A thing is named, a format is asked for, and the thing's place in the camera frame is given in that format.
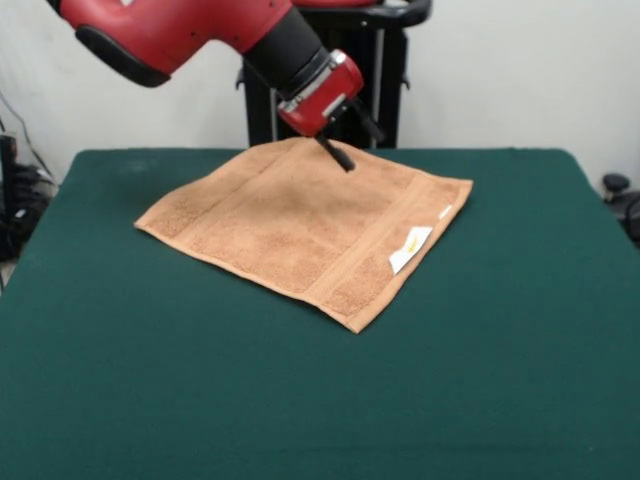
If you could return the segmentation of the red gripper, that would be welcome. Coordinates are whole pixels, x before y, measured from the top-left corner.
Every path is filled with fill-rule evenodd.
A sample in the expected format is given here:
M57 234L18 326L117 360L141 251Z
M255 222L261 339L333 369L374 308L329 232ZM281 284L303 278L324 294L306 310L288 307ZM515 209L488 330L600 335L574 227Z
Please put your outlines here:
M367 134L370 144L386 139L378 121L357 96L364 86L363 76L357 64L343 51L330 53L328 64L290 100L278 105L279 117L295 132L314 137L319 145L345 171L356 168L355 162L321 133L336 115L339 107L351 101L351 109Z

